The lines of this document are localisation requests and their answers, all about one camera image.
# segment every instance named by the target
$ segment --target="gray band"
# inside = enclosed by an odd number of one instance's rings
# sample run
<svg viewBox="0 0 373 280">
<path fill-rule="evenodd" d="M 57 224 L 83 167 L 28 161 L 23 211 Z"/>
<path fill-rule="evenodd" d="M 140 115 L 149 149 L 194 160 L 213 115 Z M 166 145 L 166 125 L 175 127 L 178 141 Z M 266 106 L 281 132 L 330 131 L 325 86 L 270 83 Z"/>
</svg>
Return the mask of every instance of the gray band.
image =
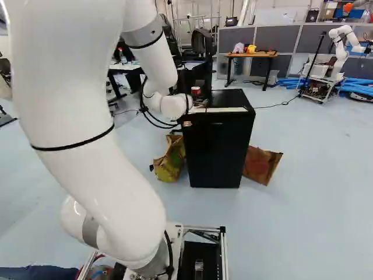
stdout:
<svg viewBox="0 0 373 280">
<path fill-rule="evenodd" d="M 157 254 L 154 258 L 145 266 L 140 269 L 133 269 L 137 274 L 145 278 L 154 277 L 166 270 L 166 259 L 168 256 L 168 247 L 166 242 L 162 239 Z"/>
<path fill-rule="evenodd" d="M 163 29 L 160 17 L 157 15 L 152 22 L 141 29 L 123 32 L 122 37 L 128 47 L 142 47 L 156 41 L 162 34 Z"/>
<path fill-rule="evenodd" d="M 86 215 L 86 218 L 83 222 L 82 235 L 83 240 L 89 246 L 98 249 L 97 246 L 97 231 L 100 225 L 96 220 L 89 214 Z"/>
</svg>

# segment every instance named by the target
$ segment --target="epoxy floor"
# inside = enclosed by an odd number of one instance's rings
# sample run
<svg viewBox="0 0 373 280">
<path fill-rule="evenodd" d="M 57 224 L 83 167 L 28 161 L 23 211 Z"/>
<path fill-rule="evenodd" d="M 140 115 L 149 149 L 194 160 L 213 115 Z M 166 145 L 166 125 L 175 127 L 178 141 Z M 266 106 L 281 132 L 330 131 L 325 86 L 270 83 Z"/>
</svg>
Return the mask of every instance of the epoxy floor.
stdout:
<svg viewBox="0 0 373 280">
<path fill-rule="evenodd" d="M 224 81 L 214 81 L 223 88 Z M 254 107 L 296 93 L 244 88 Z M 127 99 L 128 106 L 137 104 Z M 8 112 L 11 104 L 1 100 Z M 283 152 L 268 187 L 243 178 L 237 190 L 193 189 L 184 172 L 164 184 L 149 172 L 166 150 L 165 131 L 141 115 L 117 128 L 127 157 L 154 185 L 168 219 L 227 227 L 231 279 L 370 280 L 373 275 L 373 104 L 345 98 L 323 106 L 295 99 L 257 110 L 251 145 Z M 65 192 L 15 122 L 0 129 L 0 267 L 78 267 L 90 249 L 59 224 Z"/>
</svg>

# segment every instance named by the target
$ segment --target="cubicle divider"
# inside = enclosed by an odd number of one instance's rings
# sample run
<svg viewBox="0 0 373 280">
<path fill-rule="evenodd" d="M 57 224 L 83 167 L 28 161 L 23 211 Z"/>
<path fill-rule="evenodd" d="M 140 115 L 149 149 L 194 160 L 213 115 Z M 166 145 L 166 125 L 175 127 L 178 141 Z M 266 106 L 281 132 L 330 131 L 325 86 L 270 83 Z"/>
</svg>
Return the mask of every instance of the cubicle divider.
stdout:
<svg viewBox="0 0 373 280">
<path fill-rule="evenodd" d="M 353 29 L 357 26 L 371 27 L 369 23 L 347 23 Z M 241 26 L 224 27 L 219 31 L 219 46 L 217 56 L 217 77 L 227 77 L 228 59 L 225 55 L 234 49 L 237 43 L 254 44 L 257 50 L 276 50 L 279 56 L 273 59 L 272 69 L 278 70 L 278 77 L 299 75 L 301 66 L 307 61 L 309 54 L 314 54 L 319 44 L 320 35 L 326 36 L 320 48 L 320 54 L 335 54 L 335 48 L 328 36 L 329 30 L 341 26 L 342 23 L 303 23 L 277 26 Z M 261 80 L 266 73 L 265 59 L 244 58 L 244 71 L 232 75 L 238 81 Z M 347 77 L 373 79 L 373 55 L 351 55 L 342 71 Z"/>
</svg>

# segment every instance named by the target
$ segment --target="blue jeans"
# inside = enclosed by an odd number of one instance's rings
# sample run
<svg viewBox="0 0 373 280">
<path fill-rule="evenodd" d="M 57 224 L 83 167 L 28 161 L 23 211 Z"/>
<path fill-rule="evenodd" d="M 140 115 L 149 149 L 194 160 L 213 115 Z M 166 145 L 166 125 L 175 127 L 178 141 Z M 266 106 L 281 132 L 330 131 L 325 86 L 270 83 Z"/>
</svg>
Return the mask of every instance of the blue jeans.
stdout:
<svg viewBox="0 0 373 280">
<path fill-rule="evenodd" d="M 77 268 L 60 268 L 51 265 L 28 267 L 0 267 L 0 277 L 14 280 L 75 280 Z"/>
</svg>

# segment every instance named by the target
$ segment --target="wooden table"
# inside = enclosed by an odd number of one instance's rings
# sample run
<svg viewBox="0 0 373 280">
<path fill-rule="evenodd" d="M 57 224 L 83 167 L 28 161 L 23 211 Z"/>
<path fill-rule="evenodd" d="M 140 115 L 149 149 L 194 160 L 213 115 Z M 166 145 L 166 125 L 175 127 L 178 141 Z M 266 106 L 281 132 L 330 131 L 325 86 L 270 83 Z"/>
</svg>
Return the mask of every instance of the wooden table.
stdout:
<svg viewBox="0 0 373 280">
<path fill-rule="evenodd" d="M 267 70 L 266 80 L 263 85 L 263 91 L 267 89 L 270 68 L 272 66 L 272 58 L 277 57 L 277 51 L 258 51 L 253 54 L 232 54 L 231 53 L 231 54 L 227 54 L 226 57 L 228 58 L 228 77 L 227 77 L 227 83 L 225 87 L 229 86 L 231 82 L 234 81 L 233 79 L 231 79 L 231 67 L 232 67 L 233 58 L 246 58 L 246 57 L 267 58 L 268 59 L 268 70 Z"/>
</svg>

